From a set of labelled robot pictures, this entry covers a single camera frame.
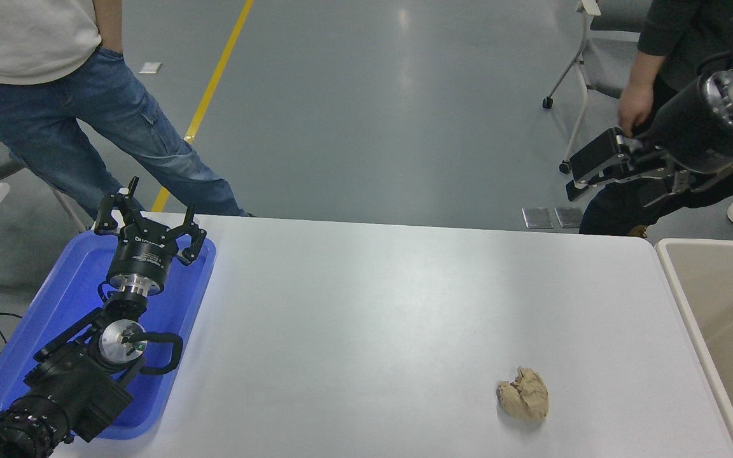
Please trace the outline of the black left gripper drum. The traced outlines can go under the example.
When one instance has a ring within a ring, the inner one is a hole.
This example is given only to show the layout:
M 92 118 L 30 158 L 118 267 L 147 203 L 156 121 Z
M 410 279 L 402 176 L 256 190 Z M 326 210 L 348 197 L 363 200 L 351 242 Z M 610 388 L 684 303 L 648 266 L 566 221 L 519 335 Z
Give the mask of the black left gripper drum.
M 172 258 L 178 251 L 171 229 L 160 223 L 132 223 L 118 233 L 118 246 L 107 272 L 107 280 L 118 287 L 132 275 L 151 281 L 153 287 L 164 287 L 171 270 Z

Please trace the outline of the person's hand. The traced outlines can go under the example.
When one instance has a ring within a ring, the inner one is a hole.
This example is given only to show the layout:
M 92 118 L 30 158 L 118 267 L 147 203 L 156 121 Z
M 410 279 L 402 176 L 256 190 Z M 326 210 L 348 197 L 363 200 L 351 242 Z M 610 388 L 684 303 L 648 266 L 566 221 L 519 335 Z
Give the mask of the person's hand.
M 652 82 L 629 82 L 620 94 L 617 110 L 618 126 L 628 138 L 652 113 L 654 90 Z

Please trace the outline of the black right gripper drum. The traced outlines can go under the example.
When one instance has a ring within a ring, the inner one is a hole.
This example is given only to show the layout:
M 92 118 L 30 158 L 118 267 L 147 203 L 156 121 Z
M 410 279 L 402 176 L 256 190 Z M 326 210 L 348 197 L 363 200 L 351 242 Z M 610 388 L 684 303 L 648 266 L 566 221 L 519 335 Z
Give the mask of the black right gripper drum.
M 700 76 L 687 85 L 655 115 L 644 145 L 694 173 L 733 165 L 733 76 Z

